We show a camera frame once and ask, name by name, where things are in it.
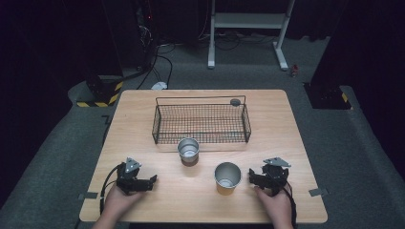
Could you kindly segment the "black equipment rack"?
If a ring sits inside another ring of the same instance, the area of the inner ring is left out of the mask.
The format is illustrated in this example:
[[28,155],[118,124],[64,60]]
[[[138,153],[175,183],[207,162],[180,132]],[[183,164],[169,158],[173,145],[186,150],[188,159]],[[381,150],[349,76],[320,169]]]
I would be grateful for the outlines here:
[[142,72],[156,47],[149,0],[103,0],[120,67]]

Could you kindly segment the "black base with yellow stripes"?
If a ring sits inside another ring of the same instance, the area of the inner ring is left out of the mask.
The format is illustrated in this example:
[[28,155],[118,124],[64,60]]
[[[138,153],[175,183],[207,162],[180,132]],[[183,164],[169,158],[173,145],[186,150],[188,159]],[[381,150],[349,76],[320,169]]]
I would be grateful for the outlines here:
[[347,95],[339,88],[328,89],[323,86],[305,83],[304,89],[313,109],[351,110],[352,105]]
[[86,80],[86,86],[91,97],[79,98],[75,103],[80,108],[110,107],[117,101],[123,82],[121,80],[106,79],[93,76]]

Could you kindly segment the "black wire basket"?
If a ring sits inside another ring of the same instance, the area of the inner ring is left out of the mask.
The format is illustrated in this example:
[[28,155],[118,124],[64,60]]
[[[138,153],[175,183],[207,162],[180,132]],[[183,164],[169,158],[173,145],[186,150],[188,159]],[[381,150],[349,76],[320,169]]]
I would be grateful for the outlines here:
[[[232,98],[241,105],[232,106]],[[245,95],[156,98],[152,129],[156,144],[176,144],[186,137],[200,143],[247,143],[251,133]]]

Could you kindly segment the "person's left hand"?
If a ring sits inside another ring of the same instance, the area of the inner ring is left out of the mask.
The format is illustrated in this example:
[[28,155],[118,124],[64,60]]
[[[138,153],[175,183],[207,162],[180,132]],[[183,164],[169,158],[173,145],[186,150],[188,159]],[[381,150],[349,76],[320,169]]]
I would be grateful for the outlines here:
[[104,224],[114,226],[145,195],[145,192],[127,195],[114,185],[107,195],[104,210],[100,216]]

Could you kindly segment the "white metal stand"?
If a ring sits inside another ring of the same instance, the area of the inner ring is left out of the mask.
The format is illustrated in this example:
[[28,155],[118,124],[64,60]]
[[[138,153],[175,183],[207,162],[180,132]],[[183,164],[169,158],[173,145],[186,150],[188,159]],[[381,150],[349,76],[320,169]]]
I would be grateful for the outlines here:
[[288,70],[288,62],[282,51],[282,45],[288,29],[295,0],[288,0],[284,13],[238,13],[216,12],[216,0],[211,0],[210,34],[207,56],[207,68],[215,68],[215,30],[216,29],[263,29],[279,30],[278,39],[272,43],[282,71]]

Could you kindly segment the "person's right hand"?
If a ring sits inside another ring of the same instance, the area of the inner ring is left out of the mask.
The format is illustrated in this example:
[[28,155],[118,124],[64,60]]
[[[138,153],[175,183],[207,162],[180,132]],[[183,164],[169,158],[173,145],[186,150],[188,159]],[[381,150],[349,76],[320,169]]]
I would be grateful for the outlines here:
[[287,185],[284,190],[280,191],[274,197],[270,197],[258,186],[254,187],[254,191],[266,209],[266,213],[274,229],[293,229],[291,222],[291,203],[288,197],[290,189]]

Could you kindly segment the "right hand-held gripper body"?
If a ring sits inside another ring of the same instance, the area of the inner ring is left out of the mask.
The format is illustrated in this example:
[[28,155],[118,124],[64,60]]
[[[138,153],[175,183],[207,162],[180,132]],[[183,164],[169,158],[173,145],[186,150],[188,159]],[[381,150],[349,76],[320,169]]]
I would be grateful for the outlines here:
[[289,168],[291,165],[280,157],[264,160],[262,174],[265,176],[262,189],[269,189],[270,193],[277,195],[288,183]]

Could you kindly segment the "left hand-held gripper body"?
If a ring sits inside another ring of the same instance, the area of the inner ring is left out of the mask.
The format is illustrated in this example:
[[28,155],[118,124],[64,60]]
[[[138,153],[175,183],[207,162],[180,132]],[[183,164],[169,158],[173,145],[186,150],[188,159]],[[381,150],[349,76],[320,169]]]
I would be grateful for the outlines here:
[[140,191],[139,180],[137,179],[140,167],[140,163],[130,157],[118,165],[116,184],[126,195]]

